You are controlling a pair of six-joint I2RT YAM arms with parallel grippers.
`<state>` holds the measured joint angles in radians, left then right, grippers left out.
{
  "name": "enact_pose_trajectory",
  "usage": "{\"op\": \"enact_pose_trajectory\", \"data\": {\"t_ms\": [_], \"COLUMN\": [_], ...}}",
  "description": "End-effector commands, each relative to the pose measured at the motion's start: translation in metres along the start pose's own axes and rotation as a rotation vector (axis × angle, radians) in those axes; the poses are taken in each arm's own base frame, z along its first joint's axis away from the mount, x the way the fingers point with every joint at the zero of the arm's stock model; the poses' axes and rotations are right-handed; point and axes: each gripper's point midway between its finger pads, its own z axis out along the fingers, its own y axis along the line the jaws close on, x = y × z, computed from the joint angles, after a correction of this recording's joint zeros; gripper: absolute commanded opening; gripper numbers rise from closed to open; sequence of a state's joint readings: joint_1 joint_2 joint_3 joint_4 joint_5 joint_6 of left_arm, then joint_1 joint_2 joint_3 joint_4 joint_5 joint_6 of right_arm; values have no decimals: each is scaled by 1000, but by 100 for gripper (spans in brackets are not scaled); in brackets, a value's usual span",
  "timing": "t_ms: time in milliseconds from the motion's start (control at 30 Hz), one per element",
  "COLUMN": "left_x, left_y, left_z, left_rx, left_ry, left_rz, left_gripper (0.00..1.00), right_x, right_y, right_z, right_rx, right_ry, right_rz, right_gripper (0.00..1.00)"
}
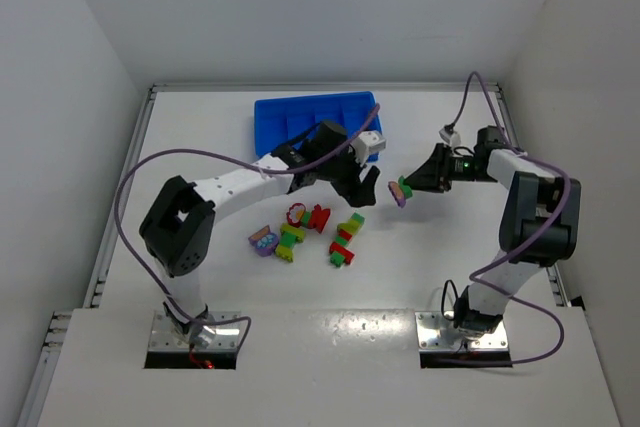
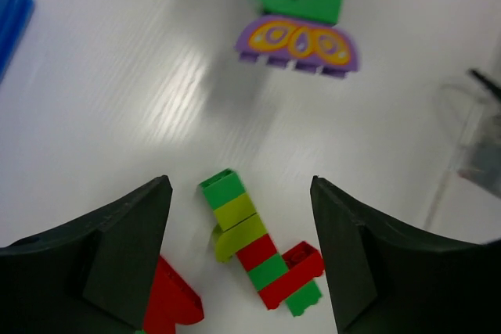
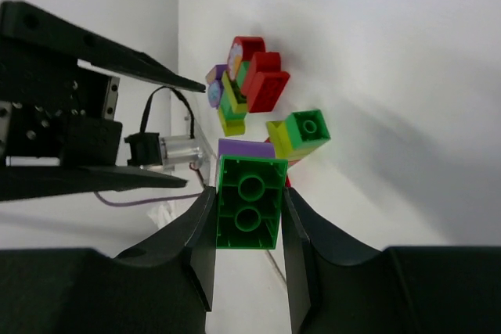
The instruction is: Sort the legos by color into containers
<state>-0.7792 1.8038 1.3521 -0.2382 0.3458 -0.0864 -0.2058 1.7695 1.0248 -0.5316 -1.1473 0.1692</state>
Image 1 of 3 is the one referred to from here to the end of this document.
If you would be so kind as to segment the green square lego brick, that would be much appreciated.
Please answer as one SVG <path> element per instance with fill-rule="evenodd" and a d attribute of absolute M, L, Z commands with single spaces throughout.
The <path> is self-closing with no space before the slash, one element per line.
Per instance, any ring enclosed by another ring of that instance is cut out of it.
<path fill-rule="evenodd" d="M 364 221 L 365 221 L 365 218 L 356 212 L 354 212 L 349 219 L 349 222 L 351 224 L 354 224 L 357 226 L 362 226 L 364 224 Z"/>

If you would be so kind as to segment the purple butterfly lego brick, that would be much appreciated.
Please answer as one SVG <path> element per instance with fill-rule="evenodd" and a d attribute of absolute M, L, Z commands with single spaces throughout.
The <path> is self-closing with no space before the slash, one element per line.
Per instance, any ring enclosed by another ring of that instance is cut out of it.
<path fill-rule="evenodd" d="M 389 181 L 388 190 L 396 205 L 403 208 L 406 205 L 406 195 L 404 193 L 403 186 L 397 181 Z"/>

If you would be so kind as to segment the green curved lego brick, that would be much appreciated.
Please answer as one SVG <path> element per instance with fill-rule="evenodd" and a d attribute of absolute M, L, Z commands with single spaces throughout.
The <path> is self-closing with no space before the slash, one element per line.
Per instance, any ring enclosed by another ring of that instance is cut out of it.
<path fill-rule="evenodd" d="M 397 183 L 399 185 L 399 188 L 403 194 L 403 198 L 405 200 L 410 199 L 413 196 L 413 191 L 411 189 L 411 187 L 409 185 L 406 184 L 405 182 L 405 178 L 403 176 L 400 176 L 397 180 Z"/>

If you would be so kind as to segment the red small lego brick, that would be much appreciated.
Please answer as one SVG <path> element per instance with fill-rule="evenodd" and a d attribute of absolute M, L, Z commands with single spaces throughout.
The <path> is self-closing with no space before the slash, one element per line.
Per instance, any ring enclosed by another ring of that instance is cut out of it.
<path fill-rule="evenodd" d="M 342 246 L 348 246 L 351 241 L 352 235 L 346 231 L 340 231 L 335 236 L 334 242 Z"/>

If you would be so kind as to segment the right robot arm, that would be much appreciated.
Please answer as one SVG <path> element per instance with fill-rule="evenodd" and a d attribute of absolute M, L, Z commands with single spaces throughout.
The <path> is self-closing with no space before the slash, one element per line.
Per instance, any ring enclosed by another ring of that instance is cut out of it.
<path fill-rule="evenodd" d="M 388 188 L 403 207 L 416 192 L 445 193 L 455 182 L 494 182 L 507 191 L 497 257 L 471 273 L 450 318 L 454 329 L 474 338 L 495 331 L 507 305 L 538 269 L 573 255 L 582 186 L 563 170 L 516 149 L 500 128 L 487 126 L 478 131 L 467 155 L 445 131 L 430 157 Z"/>

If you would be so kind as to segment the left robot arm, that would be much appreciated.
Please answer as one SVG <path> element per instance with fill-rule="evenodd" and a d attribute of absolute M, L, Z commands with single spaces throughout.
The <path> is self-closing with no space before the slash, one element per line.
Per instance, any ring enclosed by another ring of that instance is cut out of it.
<path fill-rule="evenodd" d="M 139 234 L 162 270 L 169 291 L 163 306 L 177 332 L 188 337 L 211 317 L 200 297 L 197 269 L 207 256 L 217 222 L 318 181 L 329 183 L 352 207 L 372 206 L 380 171 L 366 163 L 385 147 L 385 138 L 376 130 L 349 139 L 343 126 L 324 120 L 227 174 L 200 181 L 175 176 L 166 181 Z"/>

